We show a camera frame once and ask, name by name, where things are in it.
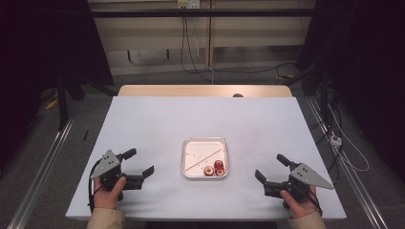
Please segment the thin wooden skewer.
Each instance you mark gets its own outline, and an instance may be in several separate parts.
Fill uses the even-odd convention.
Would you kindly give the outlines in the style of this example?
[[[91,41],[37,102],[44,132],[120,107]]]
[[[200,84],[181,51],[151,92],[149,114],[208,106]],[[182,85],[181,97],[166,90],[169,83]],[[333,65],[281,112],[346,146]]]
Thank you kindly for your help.
[[[188,174],[202,173],[206,166],[214,166],[216,160],[225,161],[225,156],[223,147],[187,150],[183,155],[183,171]]]

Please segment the person's left hand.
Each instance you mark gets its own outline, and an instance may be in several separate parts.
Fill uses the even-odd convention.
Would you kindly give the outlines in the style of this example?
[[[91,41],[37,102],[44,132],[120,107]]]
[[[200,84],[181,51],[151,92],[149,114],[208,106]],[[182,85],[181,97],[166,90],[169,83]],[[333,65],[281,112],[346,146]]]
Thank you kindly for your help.
[[[126,178],[121,177],[114,188],[109,191],[104,187],[99,177],[94,180],[94,204],[95,208],[103,209],[117,209],[118,196],[122,192],[124,185],[126,184]]]

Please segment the black horizontal frame bar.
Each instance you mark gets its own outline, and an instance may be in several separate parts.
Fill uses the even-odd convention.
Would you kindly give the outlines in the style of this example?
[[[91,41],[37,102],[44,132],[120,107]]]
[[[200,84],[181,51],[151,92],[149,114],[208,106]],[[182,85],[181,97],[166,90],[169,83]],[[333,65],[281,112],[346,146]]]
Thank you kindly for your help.
[[[96,18],[125,17],[302,17],[317,13],[312,9],[279,9],[279,10],[93,10]]]

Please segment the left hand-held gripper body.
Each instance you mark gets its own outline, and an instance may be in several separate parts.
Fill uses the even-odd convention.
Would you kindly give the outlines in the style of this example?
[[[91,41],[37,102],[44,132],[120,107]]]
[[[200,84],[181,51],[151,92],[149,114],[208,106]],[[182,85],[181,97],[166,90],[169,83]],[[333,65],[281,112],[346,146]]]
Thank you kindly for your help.
[[[141,175],[130,176],[121,171],[121,162],[125,160],[123,154],[116,155],[108,150],[100,160],[96,162],[90,174],[90,180],[99,177],[106,189],[111,191],[121,177],[126,178],[124,190],[140,190],[144,182]]]

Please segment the person's right hand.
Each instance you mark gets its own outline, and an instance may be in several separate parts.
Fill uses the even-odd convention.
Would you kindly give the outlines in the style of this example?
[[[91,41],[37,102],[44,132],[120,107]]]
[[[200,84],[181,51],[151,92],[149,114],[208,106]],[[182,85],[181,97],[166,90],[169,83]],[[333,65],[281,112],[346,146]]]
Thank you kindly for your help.
[[[299,202],[297,202],[286,190],[282,190],[280,192],[280,195],[289,206],[292,219],[298,219],[307,216],[313,212],[317,212],[318,210],[316,187],[313,185],[310,185],[309,187],[309,196],[307,198],[303,198]]]

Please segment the white wall socket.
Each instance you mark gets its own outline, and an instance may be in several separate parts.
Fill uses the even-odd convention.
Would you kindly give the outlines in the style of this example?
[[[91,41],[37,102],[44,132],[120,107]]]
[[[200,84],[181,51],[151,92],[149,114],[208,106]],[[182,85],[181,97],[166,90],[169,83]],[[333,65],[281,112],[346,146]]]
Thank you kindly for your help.
[[[196,10],[201,6],[200,0],[178,0],[179,9]]]

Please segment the light wooden table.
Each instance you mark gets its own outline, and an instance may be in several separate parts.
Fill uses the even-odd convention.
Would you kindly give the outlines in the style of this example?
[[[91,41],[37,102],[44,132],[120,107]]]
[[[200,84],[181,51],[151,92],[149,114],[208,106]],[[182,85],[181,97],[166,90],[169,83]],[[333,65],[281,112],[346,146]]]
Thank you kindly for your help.
[[[283,85],[124,85],[119,96],[292,97]]]

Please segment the silver metal tray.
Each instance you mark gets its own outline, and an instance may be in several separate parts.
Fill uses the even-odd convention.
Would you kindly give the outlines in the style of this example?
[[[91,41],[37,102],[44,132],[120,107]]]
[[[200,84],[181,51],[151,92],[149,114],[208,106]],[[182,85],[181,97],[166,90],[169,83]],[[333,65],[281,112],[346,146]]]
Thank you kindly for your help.
[[[183,142],[181,172],[192,179],[220,179],[227,175],[226,142],[221,137],[190,137]]]

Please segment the dark curtain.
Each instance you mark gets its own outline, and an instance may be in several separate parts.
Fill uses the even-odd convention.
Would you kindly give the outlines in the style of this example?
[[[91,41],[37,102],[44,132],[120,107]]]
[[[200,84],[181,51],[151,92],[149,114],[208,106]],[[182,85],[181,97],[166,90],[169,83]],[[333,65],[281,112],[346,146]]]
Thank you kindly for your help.
[[[89,0],[0,0],[0,170],[11,161],[47,89],[112,85]]]
[[[326,71],[382,160],[405,182],[405,0],[314,0],[296,67],[320,56],[340,19],[345,34],[331,46]]]

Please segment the aluminium floor rail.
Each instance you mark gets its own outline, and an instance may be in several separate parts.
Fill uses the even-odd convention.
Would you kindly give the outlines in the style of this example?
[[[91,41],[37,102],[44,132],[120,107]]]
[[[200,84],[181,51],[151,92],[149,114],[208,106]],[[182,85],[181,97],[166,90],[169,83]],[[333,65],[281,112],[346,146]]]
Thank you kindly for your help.
[[[334,131],[332,130],[332,128],[327,126],[326,121],[321,116],[321,108],[320,105],[317,103],[316,99],[307,98],[307,102],[316,120],[319,122],[320,129],[324,133],[324,136],[327,138],[330,145],[330,136],[335,135]],[[333,123],[338,129],[338,133],[341,134],[341,136],[343,136],[343,139],[349,142],[351,146],[357,151],[357,153],[359,153],[361,157],[365,160],[367,168],[359,169],[356,166],[354,166],[348,159],[345,151],[343,150],[343,145],[339,149],[336,149],[330,145],[331,151],[333,152],[334,157],[336,158],[336,163],[341,167],[341,170],[345,174],[373,229],[389,229],[388,224],[383,218],[377,205],[373,201],[372,196],[370,195],[366,186],[363,184],[363,182],[361,181],[360,177],[357,174],[358,172],[367,172],[370,169],[369,161],[364,157],[363,153],[355,146],[355,144],[351,142],[351,140],[346,136],[330,105],[327,105],[326,112],[328,115],[332,116]]]
[[[43,160],[38,172],[35,174],[29,190],[18,205],[7,229],[25,229],[33,208],[44,188],[46,180],[56,162],[67,136],[70,133],[70,130],[72,129],[73,123],[75,122],[75,117],[76,114],[72,114],[63,128],[57,132],[51,148],[46,154],[46,157]]]

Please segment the black metal stand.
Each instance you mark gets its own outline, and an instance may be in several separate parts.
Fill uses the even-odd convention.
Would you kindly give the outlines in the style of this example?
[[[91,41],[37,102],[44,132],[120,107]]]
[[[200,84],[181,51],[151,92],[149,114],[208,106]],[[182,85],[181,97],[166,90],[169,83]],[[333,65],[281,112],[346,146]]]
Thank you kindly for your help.
[[[57,101],[59,107],[59,127],[58,130],[62,131],[68,123],[68,104],[67,95],[69,93],[73,100],[82,100],[85,96],[84,91],[80,86],[78,77],[72,72],[62,72],[56,79]]]

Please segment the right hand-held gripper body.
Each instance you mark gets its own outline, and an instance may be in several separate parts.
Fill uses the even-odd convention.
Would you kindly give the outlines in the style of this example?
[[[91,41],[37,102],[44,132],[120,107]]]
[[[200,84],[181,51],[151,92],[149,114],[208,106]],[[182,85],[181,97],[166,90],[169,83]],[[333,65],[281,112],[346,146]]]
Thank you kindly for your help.
[[[305,163],[290,162],[288,166],[290,174],[288,180],[278,183],[266,181],[264,186],[265,195],[273,198],[281,198],[280,191],[288,191],[292,197],[300,201],[309,195],[310,185],[333,189],[333,185],[317,174]]]

